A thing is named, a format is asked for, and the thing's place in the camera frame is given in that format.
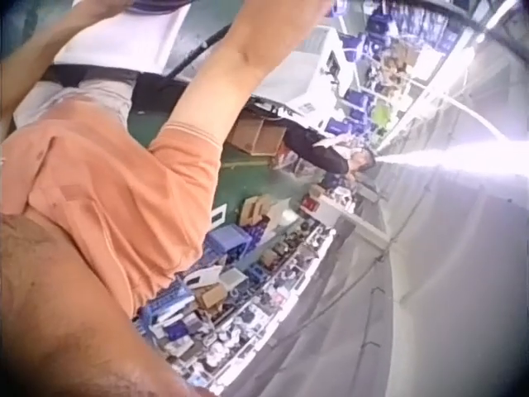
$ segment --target green floor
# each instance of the green floor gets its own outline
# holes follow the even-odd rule
[[[197,2],[186,17],[169,66],[177,63],[191,49],[214,31],[229,23],[235,16],[241,0],[220,2]],[[34,31],[62,15],[71,0],[24,0],[8,15],[2,29],[2,53],[8,54],[20,46]],[[130,133],[144,146],[148,145],[163,125],[167,114],[132,113],[129,117]],[[245,199],[258,194],[270,194],[276,199],[294,198],[293,202],[307,192],[306,185],[272,171],[266,159],[246,155],[226,146],[222,154],[223,167],[215,196],[214,208],[227,203],[226,221],[236,222],[238,210]]]
[[[168,115],[132,113],[129,131],[143,146],[155,137]],[[263,157],[255,158],[226,145],[222,153],[223,167],[215,194],[214,208],[227,203],[226,221],[236,222],[238,210],[245,199],[270,194],[275,199],[294,198],[293,203],[307,192],[307,186],[271,170]]]

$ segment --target man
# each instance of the man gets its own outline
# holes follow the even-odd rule
[[[2,144],[3,360],[31,395],[196,395],[130,318],[200,257],[222,143],[332,0],[245,0],[148,150],[124,125],[132,81],[31,90],[72,36],[129,4],[84,0],[2,64],[2,117],[26,97]]]
[[[354,176],[375,166],[374,153],[367,147],[351,149],[340,145],[321,146],[322,136],[300,126],[291,126],[284,144],[302,159],[330,174]]]

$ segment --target cable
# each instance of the cable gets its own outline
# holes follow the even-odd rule
[[[200,55],[202,55],[208,48],[214,46],[220,40],[224,38],[226,33],[230,30],[231,24],[224,26],[219,29],[211,36],[209,36],[205,41],[203,41],[197,48],[192,50],[186,57],[176,65],[173,70],[171,70],[166,76],[166,79],[172,80],[178,74],[180,74],[185,68],[190,66]]]

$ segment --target brown cardboard box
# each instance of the brown cardboard box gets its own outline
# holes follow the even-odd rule
[[[226,141],[250,155],[275,156],[283,141],[286,127],[267,122],[243,112],[231,129]]]
[[[273,267],[273,264],[278,260],[279,255],[277,252],[273,250],[265,250],[261,257],[259,258],[259,261],[263,264],[264,267],[267,269],[271,269]]]
[[[308,189],[308,194],[311,197],[314,197],[315,199],[319,199],[320,196],[322,196],[324,193],[325,193],[325,189],[322,186],[320,186],[319,184],[313,184]]]
[[[213,306],[221,304],[227,298],[228,293],[222,284],[216,284],[213,287],[196,289],[194,291],[198,305],[202,309],[210,309]]]
[[[272,198],[263,196],[250,197],[242,204],[239,226],[253,226],[266,215],[272,206]]]

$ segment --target orange polo shirt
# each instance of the orange polo shirt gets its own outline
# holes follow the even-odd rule
[[[2,144],[1,211],[61,227],[132,316],[202,255],[221,153],[175,123],[145,149],[108,110],[65,100]]]

